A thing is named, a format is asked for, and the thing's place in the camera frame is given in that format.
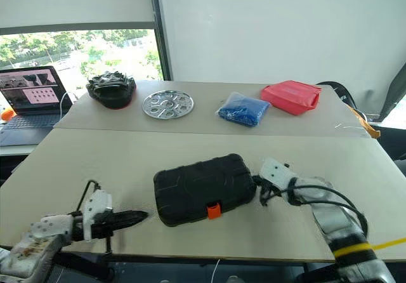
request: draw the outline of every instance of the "laptop screen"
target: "laptop screen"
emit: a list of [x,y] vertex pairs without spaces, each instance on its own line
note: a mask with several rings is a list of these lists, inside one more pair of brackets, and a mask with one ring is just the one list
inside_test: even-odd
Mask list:
[[[0,91],[17,114],[29,114],[59,111],[65,88],[55,69],[45,66],[0,70]],[[65,96],[62,109],[71,105],[70,98]]]

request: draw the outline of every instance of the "red box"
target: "red box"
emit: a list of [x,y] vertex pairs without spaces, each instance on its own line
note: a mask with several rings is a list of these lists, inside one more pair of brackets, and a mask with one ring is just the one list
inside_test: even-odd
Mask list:
[[293,115],[316,108],[321,88],[296,81],[269,85],[261,91],[261,99]]

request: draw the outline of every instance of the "white table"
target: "white table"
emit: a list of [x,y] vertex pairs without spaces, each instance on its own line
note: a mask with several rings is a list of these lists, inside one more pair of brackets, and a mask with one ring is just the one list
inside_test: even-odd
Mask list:
[[[0,191],[0,244],[17,243],[45,214],[73,211],[92,178],[112,194],[116,211],[152,213],[145,222],[115,233],[116,254],[331,261],[310,208],[280,198],[263,208],[256,197],[211,221],[174,228],[160,221],[156,172],[229,153],[240,154],[252,173],[272,156],[303,176],[324,177],[365,212],[372,244],[406,235],[406,178],[370,138],[54,129]],[[101,253],[104,241],[78,242],[67,250]],[[406,260],[406,244],[377,255]]]
[[0,157],[29,155],[37,145],[14,145],[9,147],[0,147]]
[[[259,98],[264,87],[264,84],[137,81],[136,92],[128,107],[111,110],[85,94],[55,127],[199,134],[370,137],[330,86],[321,86],[323,88],[316,109],[294,116],[271,107],[254,128],[228,122],[214,114],[231,92]],[[165,121],[146,115],[142,109],[144,99],[167,89],[188,93],[195,102],[193,110],[186,116]]]

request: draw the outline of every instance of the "laptop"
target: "laptop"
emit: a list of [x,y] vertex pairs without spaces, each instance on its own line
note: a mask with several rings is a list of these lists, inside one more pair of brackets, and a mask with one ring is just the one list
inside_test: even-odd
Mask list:
[[[60,120],[66,91],[52,66],[0,70],[0,92],[17,114],[0,130],[0,147],[37,145]],[[62,114],[71,106],[65,95]]]

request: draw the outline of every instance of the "wire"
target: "wire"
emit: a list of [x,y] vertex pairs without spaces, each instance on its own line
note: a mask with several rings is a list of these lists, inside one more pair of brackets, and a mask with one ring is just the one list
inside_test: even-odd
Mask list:
[[57,280],[56,280],[55,283],[58,283],[58,282],[59,282],[59,279],[61,279],[61,275],[63,274],[63,271],[64,271],[64,270],[65,270],[65,267],[62,268],[62,271],[61,271],[61,273],[59,274],[59,277],[57,278]]
[[66,96],[68,93],[70,93],[70,92],[69,92],[69,91],[66,91],[66,92],[62,95],[61,102],[59,103],[59,120],[62,119],[62,102],[63,102],[63,99],[65,98],[65,96]]
[[86,196],[86,193],[88,192],[88,189],[89,189],[89,186],[90,186],[91,183],[94,183],[94,184],[95,184],[95,191],[96,191],[97,189],[100,189],[99,183],[98,183],[97,181],[89,180],[88,183],[86,184],[86,187],[85,187],[84,191],[83,191],[81,200],[79,201],[79,204],[77,205],[76,211],[79,211],[79,210],[80,210],[81,205],[82,205],[82,202],[83,202],[83,199],[84,199],[84,197]]
[[347,196],[345,196],[344,194],[328,188],[328,187],[323,187],[323,186],[319,186],[319,185],[303,185],[303,186],[294,186],[294,187],[289,187],[283,190],[279,190],[277,193],[270,195],[268,197],[269,199],[274,198],[275,196],[280,196],[280,194],[284,193],[284,192],[288,192],[291,190],[296,190],[296,189],[304,189],[304,188],[317,188],[317,189],[322,189],[322,190],[326,190],[329,192],[332,192],[336,195],[338,195],[340,198],[342,198],[344,201],[346,201],[348,203],[348,205],[343,204],[341,202],[334,202],[334,201],[306,201],[306,202],[300,202],[299,205],[309,205],[309,204],[331,204],[331,205],[337,205],[337,206],[341,206],[344,207],[352,212],[354,212],[357,215],[357,218],[360,222],[361,225],[361,229],[363,231],[363,234],[365,235],[365,237],[368,236],[368,221],[365,217],[365,215],[363,215],[354,205],[354,203],[352,203],[352,201],[350,201],[349,198],[347,198]]
[[352,201],[350,201],[350,199],[347,198],[347,196],[345,196],[344,194],[338,192],[337,190],[334,190],[334,189],[331,189],[331,188],[328,188],[328,187],[324,187],[324,186],[319,186],[319,185],[303,185],[303,186],[294,186],[294,187],[286,188],[286,189],[283,189],[283,190],[278,191],[278,193],[275,193],[275,194],[269,196],[269,199],[271,199],[271,198],[273,198],[273,197],[275,197],[275,196],[280,196],[280,194],[281,194],[281,193],[284,193],[284,192],[288,192],[288,191],[296,190],[296,189],[306,189],[306,188],[322,189],[322,190],[325,190],[325,191],[328,191],[328,192],[332,192],[332,193],[334,193],[334,194],[340,196],[340,197],[341,197],[343,200],[345,200],[352,208],[355,208],[355,209],[356,209],[354,203],[353,203]]
[[402,243],[405,243],[405,242],[406,242],[406,237],[404,237],[402,239],[391,240],[389,242],[385,242],[385,243],[382,243],[382,244],[379,244],[379,245],[374,245],[372,247],[372,249],[373,250],[380,250],[380,249],[384,249],[384,248],[387,248],[387,247],[390,247],[390,246],[399,245],[399,244],[402,244]]
[[217,260],[216,266],[214,267],[213,274],[211,275],[211,283],[213,283],[214,274],[216,273],[218,263],[220,263],[220,259]]

